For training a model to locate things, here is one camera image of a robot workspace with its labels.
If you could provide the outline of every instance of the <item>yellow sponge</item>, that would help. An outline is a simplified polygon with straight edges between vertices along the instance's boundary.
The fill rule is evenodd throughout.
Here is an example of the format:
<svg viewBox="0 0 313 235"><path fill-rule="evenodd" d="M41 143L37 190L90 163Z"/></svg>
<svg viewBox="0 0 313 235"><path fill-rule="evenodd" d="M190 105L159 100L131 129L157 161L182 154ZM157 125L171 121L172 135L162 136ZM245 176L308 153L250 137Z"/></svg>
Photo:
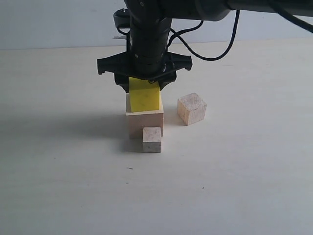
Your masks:
<svg viewBox="0 0 313 235"><path fill-rule="evenodd" d="M158 82L129 78L129 97L132 112L158 110L160 106L160 87Z"/></svg>

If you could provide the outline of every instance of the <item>small wooden cube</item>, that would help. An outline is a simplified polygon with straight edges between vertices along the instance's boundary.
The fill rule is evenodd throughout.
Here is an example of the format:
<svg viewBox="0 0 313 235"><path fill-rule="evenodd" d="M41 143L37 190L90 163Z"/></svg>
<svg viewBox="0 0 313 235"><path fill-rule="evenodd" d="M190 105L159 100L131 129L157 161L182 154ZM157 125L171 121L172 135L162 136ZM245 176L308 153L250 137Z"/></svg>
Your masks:
<svg viewBox="0 0 313 235"><path fill-rule="evenodd" d="M160 127L143 128L142 148L144 153L160 153L162 151Z"/></svg>
<svg viewBox="0 0 313 235"><path fill-rule="evenodd" d="M178 99L177 113L186 125L191 125L204 119L206 103L192 93Z"/></svg>
<svg viewBox="0 0 313 235"><path fill-rule="evenodd" d="M164 110L161 96L158 110L132 112L129 94L126 94L126 117L130 139L142 138L144 127L160 127L163 136Z"/></svg>

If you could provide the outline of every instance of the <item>black cable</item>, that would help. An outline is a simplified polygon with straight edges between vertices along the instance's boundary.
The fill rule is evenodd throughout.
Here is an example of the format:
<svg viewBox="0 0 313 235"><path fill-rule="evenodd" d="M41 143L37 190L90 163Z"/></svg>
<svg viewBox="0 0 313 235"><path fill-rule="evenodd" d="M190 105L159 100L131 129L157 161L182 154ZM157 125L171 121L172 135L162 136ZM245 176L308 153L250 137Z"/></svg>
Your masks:
<svg viewBox="0 0 313 235"><path fill-rule="evenodd" d="M123 35L125 35L125 36L127 35L127 33L123 32L123 31L120 29L120 27L117 28L117 31L118 31L120 34L123 34Z"/></svg>
<svg viewBox="0 0 313 235"><path fill-rule="evenodd" d="M268 4L277 14L284 17L287 21L313 33L313 25L293 16L292 14L287 12L284 8L282 8L281 6L279 6L277 3L273 2L272 0L268 0Z"/></svg>
<svg viewBox="0 0 313 235"><path fill-rule="evenodd" d="M184 34L184 33L188 33L188 32L192 32L192 31L195 31L197 30L198 28L200 28L202 25L203 25L203 22L204 21L201 21L196 27L193 27L193 28L188 28L188 29L184 29L184 30L181 30L177 33L174 33L171 37L170 37L170 40L167 44L167 48L172 44L173 40L175 38L177 38L178 36L180 36L181 34Z"/></svg>
<svg viewBox="0 0 313 235"><path fill-rule="evenodd" d="M206 58L206 57L203 57L203 56L201 56L201 55L195 53L195 52L191 49L191 47L186 43L186 41L185 41L181 36L177 36L177 37L181 40L181 42L187 47L187 49L188 49L194 56L196 56L196 57L198 57L198 58L200 58L200 59L202 59L202 60L205 60L205 61L216 61L216 60L220 60L220 59L222 59L224 56L226 56L226 55L229 53L231 47L232 47L233 44L234 44L235 37L236 37L236 32L237 32L237 27L238 27L239 15L240 15L240 10L237 10L237 11L236 11L236 17L235 17L234 28L233 28L233 33L232 33L232 35L231 35L231 39L230 39L230 43L229 43L229 45L228 45L228 48L226 49L226 51L225 51L222 55L220 55L220 56L218 56L218 57L215 57L215 58ZM175 30L173 30L172 28L171 28L171 32L174 33L174 34L177 33L177 32L176 32Z"/></svg>

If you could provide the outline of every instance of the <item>white wall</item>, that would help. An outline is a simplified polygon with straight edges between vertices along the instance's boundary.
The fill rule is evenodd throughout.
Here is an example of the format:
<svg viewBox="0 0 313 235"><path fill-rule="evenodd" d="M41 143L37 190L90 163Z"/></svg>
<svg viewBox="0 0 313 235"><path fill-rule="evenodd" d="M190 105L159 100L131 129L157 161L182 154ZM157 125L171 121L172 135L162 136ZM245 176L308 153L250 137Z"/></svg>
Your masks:
<svg viewBox="0 0 313 235"><path fill-rule="evenodd" d="M123 0L0 0L0 49L124 45L113 39L119 34L112 17L123 7ZM233 21L234 13L184 37L189 42L227 41ZM175 20L173 28L196 24ZM310 36L278 15L242 12L237 40Z"/></svg>

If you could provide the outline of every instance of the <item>robotic arm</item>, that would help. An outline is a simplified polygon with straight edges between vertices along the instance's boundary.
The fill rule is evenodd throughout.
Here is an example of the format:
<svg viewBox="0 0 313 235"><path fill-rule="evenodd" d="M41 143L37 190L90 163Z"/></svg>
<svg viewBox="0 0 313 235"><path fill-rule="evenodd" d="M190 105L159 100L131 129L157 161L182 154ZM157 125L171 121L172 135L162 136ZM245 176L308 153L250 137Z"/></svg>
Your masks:
<svg viewBox="0 0 313 235"><path fill-rule="evenodd" d="M114 14L117 30L129 28L126 52L98 59L98 73L114 73L129 92L128 78L158 82L162 90L176 80L176 71L191 70L191 56L170 53L167 41L172 19L219 21L231 10L276 12L279 4L291 14L313 17L313 0L125 0L127 10Z"/></svg>

